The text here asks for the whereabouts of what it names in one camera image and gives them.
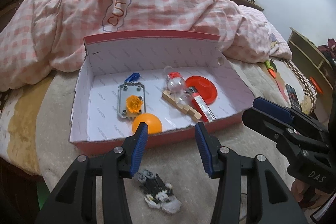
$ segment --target clear plastic bottle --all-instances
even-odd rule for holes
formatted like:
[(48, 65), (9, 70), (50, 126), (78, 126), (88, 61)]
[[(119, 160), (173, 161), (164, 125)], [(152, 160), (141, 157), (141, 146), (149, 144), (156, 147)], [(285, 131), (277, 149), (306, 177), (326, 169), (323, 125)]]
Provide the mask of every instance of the clear plastic bottle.
[(171, 66), (166, 66), (163, 72), (166, 75), (167, 89), (174, 94), (175, 102), (189, 104), (191, 96), (186, 92), (187, 87), (182, 75)]

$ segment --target blanket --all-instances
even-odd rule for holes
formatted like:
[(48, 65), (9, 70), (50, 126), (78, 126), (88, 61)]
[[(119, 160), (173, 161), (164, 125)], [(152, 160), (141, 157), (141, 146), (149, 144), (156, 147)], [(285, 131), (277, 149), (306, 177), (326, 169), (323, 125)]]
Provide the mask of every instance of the blanket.
[(83, 37), (104, 32), (211, 33), (220, 35), (218, 48), (229, 58), (290, 59), (285, 40), (255, 11), (229, 0), (24, 0), (0, 33), (0, 91), (35, 84), (52, 69), (78, 70), (85, 57)]

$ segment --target blue gripper pad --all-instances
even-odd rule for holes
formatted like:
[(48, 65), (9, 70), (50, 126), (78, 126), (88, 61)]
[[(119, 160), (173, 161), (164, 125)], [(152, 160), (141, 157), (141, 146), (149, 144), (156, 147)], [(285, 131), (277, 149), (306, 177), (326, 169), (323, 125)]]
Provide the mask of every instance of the blue gripper pad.
[(202, 159), (204, 171), (209, 175), (209, 177), (211, 177), (214, 173), (214, 169), (212, 167), (212, 156), (199, 124), (200, 123), (197, 123), (195, 125), (195, 139), (198, 146), (199, 154)]
[(143, 123), (143, 126), (141, 124), (142, 123), (140, 123), (133, 136), (137, 137), (137, 142), (131, 156), (131, 167), (129, 173), (132, 177), (139, 171), (141, 159), (148, 139), (148, 126), (145, 123)]
[(258, 97), (254, 99), (253, 107), (255, 107), (256, 109), (259, 109), (262, 112), (265, 112), (266, 114), (286, 124), (292, 124), (294, 120), (289, 110), (275, 103), (272, 103), (262, 97)]

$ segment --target red disc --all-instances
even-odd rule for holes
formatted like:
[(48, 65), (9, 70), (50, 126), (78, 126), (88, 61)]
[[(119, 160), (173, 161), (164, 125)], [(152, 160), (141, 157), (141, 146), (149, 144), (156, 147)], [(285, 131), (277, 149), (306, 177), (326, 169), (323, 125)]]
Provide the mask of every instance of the red disc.
[(191, 76), (185, 81), (187, 87), (194, 86), (207, 105), (210, 105), (217, 98), (215, 85), (202, 76)]

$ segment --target orange half sphere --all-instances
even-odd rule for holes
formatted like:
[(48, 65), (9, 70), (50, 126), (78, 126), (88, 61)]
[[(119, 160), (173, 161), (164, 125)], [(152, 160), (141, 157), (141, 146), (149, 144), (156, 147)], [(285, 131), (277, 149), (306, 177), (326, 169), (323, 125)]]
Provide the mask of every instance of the orange half sphere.
[(134, 119), (134, 122), (132, 124), (133, 134), (135, 133), (141, 122), (145, 122), (147, 124), (148, 134), (155, 134), (162, 132), (162, 124), (159, 118), (150, 113), (143, 113)]

